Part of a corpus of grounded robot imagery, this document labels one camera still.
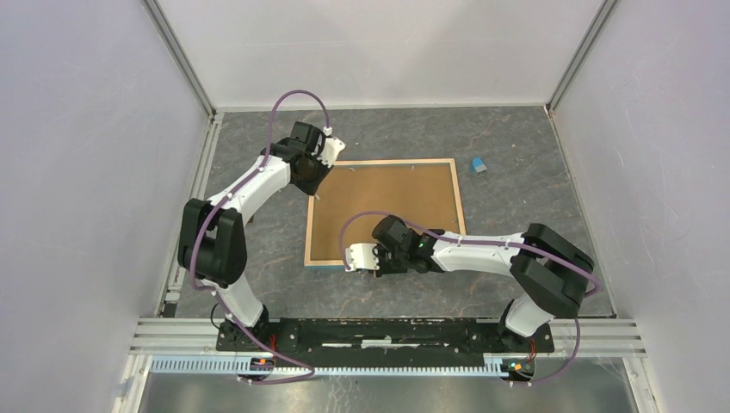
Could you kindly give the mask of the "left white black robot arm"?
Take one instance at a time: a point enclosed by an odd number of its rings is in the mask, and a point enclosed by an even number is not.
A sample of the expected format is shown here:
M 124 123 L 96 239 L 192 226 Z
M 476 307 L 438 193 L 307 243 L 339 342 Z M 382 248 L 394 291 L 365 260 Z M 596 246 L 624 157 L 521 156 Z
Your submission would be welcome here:
M 245 227 L 270 197 L 288 185 L 315 195 L 345 147 L 330 127 L 297 121 L 287 137 L 267 144 L 255 163 L 226 189 L 206 200 L 192 198 L 183 208 L 178 264 L 188 272 L 193 289 L 214 297 L 249 350 L 264 348 L 272 333 L 268 311 L 244 275 Z

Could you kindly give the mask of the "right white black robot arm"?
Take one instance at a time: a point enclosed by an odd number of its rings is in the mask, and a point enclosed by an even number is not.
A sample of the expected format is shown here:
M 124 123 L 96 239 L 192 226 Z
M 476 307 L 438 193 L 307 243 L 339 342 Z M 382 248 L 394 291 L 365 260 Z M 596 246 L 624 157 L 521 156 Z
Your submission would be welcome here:
M 543 224 L 503 236 L 463 235 L 426 229 L 387 215 L 373 229 L 373 243 L 349 247 L 349 263 L 377 275 L 479 272 L 511 277 L 523 290 L 504 311 L 499 344 L 518 351 L 542 325 L 575 318 L 601 282 L 594 261 Z

